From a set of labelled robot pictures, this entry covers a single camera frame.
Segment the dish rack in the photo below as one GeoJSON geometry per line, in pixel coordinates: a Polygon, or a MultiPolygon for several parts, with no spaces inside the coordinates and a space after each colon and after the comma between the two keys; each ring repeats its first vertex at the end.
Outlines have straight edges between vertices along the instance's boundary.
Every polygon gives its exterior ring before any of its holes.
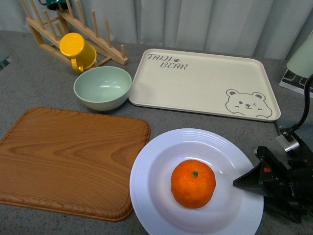
{"type": "Polygon", "coordinates": [[[51,19],[47,11],[44,10],[44,15],[46,17],[45,21],[41,19],[33,0],[29,0],[29,2],[33,9],[33,12],[36,15],[36,18],[34,18],[30,14],[30,11],[28,10],[24,0],[20,0],[20,1],[27,14],[26,21],[28,23],[28,26],[32,34],[34,35],[36,39],[38,46],[44,51],[57,57],[61,61],[69,65],[71,64],[70,61],[60,52],[60,49],[59,49],[61,38],[64,35],[70,33],[70,30],[68,27],[68,23],[69,23],[73,27],[78,29],[80,32],[82,32],[82,34],[87,36],[91,40],[91,41],[88,40],[88,42],[95,48],[96,52],[105,57],[101,61],[95,61],[94,65],[90,69],[98,67],[109,60],[114,60],[122,65],[125,65],[128,63],[128,58],[125,56],[124,45],[121,45],[121,51],[118,51],[116,48],[112,46],[108,20],[107,19],[104,20],[105,27],[106,27],[106,35],[107,35],[107,41],[106,41],[99,36],[94,10],[91,11],[94,31],[92,31],[90,28],[86,26],[85,17],[84,17],[79,0],[76,0],[76,5],[79,11],[80,20],[74,16],[70,2],[69,0],[66,0],[67,9],[62,9],[61,5],[58,4],[59,9],[56,9],[58,16],[55,18],[51,19]],[[55,28],[61,35],[61,38],[57,35],[55,28]],[[44,41],[44,38],[48,39],[51,42],[51,44],[47,44],[44,41]]]}

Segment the gray countertop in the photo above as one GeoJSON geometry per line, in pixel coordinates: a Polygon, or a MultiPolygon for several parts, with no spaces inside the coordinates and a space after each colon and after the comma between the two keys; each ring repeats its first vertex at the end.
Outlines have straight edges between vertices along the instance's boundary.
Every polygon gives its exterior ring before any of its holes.
{"type": "MultiPolygon", "coordinates": [[[[123,66],[109,61],[104,66],[125,69],[133,78],[143,52],[150,48],[156,47],[125,44],[129,63],[123,66]]],[[[73,83],[78,74],[68,64],[41,50],[32,34],[0,31],[0,53],[9,55],[11,60],[11,63],[0,71],[0,139],[23,112],[32,107],[43,106],[141,118],[151,127],[151,140],[164,132],[179,128],[207,130],[234,143],[253,165],[259,162],[253,151],[261,145],[267,146],[282,162],[287,159],[283,148],[275,139],[278,136],[275,122],[144,108],[134,106],[128,100],[112,111],[93,111],[84,106],[73,92],[73,83]]],[[[279,86],[279,81],[286,70],[286,62],[254,59],[262,62],[265,67],[281,109],[279,120],[298,122],[304,107],[303,95],[279,86]]],[[[311,109],[308,121],[312,120],[311,109]]],[[[303,217],[301,224],[294,224],[270,211],[264,211],[256,234],[312,235],[312,231],[313,218],[308,215],[303,217]]],[[[144,235],[147,232],[134,212],[122,222],[110,223],[61,213],[0,205],[0,234],[144,235]]]]}

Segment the mug handle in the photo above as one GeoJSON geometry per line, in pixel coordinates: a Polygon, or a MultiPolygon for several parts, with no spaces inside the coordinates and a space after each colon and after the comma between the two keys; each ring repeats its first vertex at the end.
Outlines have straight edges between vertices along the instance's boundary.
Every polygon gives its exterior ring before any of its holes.
{"type": "Polygon", "coordinates": [[[38,0],[41,5],[47,6],[47,3],[42,3],[41,0],[38,0]]]}
{"type": "Polygon", "coordinates": [[[84,67],[83,66],[78,66],[77,65],[77,61],[76,59],[71,59],[70,60],[72,63],[72,67],[76,72],[83,72],[84,71],[84,67]]]}

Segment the white curtain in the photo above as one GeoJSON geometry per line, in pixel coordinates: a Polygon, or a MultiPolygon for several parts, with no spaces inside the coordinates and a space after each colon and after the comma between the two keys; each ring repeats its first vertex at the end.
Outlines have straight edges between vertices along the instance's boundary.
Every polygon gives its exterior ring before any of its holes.
{"type": "MultiPolygon", "coordinates": [[[[35,18],[30,0],[24,0],[35,18]]],[[[80,19],[76,0],[71,0],[80,19]]],[[[45,20],[44,6],[34,0],[45,20]]],[[[313,0],[80,0],[84,18],[111,40],[211,53],[289,59],[313,31],[313,0]]],[[[47,10],[50,17],[56,12],[47,10]]],[[[0,30],[30,32],[20,0],[3,0],[0,30]]]]}

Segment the wooden cutting board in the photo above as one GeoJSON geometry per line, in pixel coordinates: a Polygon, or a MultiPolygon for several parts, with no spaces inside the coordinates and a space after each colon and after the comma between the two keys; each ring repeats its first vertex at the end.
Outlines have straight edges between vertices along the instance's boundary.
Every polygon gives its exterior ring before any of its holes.
{"type": "Polygon", "coordinates": [[[121,221],[149,137],[137,118],[32,108],[0,142],[0,203],[121,221]]]}

